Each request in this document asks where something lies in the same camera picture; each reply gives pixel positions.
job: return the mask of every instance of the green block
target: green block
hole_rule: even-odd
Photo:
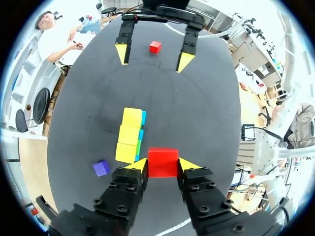
[[[136,155],[140,155],[141,140],[138,140]]]

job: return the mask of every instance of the blue cube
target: blue cube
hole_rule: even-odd
[[[98,162],[96,164],[93,164],[93,168],[97,176],[104,176],[110,173],[110,168],[105,160]]]
[[[140,129],[138,139],[142,141],[143,135],[144,135],[144,130],[143,130],[143,129]]]
[[[146,124],[147,112],[142,111],[142,122],[141,125],[144,126]]]

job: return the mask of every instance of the bolt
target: bolt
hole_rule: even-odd
[[[133,192],[135,190],[135,187],[133,184],[127,184],[126,190],[128,192]]]
[[[102,204],[102,200],[99,199],[99,198],[95,198],[95,199],[94,199],[94,204],[95,204],[95,205],[101,205],[101,204]]]
[[[118,184],[116,182],[110,182],[110,185],[109,185],[110,188],[117,188],[118,187]]]
[[[208,183],[208,187],[209,187],[210,189],[214,189],[214,188],[217,187],[217,185],[216,185],[216,183],[214,183],[214,182],[209,182],[209,183]]]
[[[225,199],[222,203],[223,208],[230,208],[232,206],[232,203],[234,203],[231,199]]]
[[[87,235],[94,235],[94,229],[92,228],[92,226],[87,226],[86,228],[85,228],[85,234],[87,234]]]
[[[201,206],[201,207],[199,208],[199,213],[201,213],[201,214],[206,214],[206,213],[209,212],[209,210],[210,210],[210,209],[209,209],[207,206],[203,205],[203,206]]]
[[[235,234],[239,234],[241,232],[243,232],[245,230],[245,227],[243,225],[235,225],[232,229],[232,231],[235,233]]]
[[[127,213],[127,208],[124,205],[120,205],[116,209],[120,214],[126,214]]]
[[[191,192],[195,192],[199,189],[199,185],[194,184],[192,187],[190,187]]]

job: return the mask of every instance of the red block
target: red block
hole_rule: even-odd
[[[158,54],[160,52],[161,48],[162,48],[161,43],[153,41],[150,44],[150,53]]]
[[[177,176],[178,150],[152,147],[148,153],[149,177],[167,178]]]

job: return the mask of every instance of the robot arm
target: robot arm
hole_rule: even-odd
[[[136,163],[137,169],[132,164],[112,173],[109,187],[100,198],[94,199],[95,211],[74,204],[71,212],[64,210],[55,216],[42,204],[43,197],[38,197],[36,201],[42,210],[52,216],[48,233],[52,236],[127,236],[148,183],[148,160]],[[177,180],[198,236],[276,235],[282,228],[273,215],[264,211],[253,215],[232,213],[233,202],[219,191],[208,167],[183,170],[178,160]]]

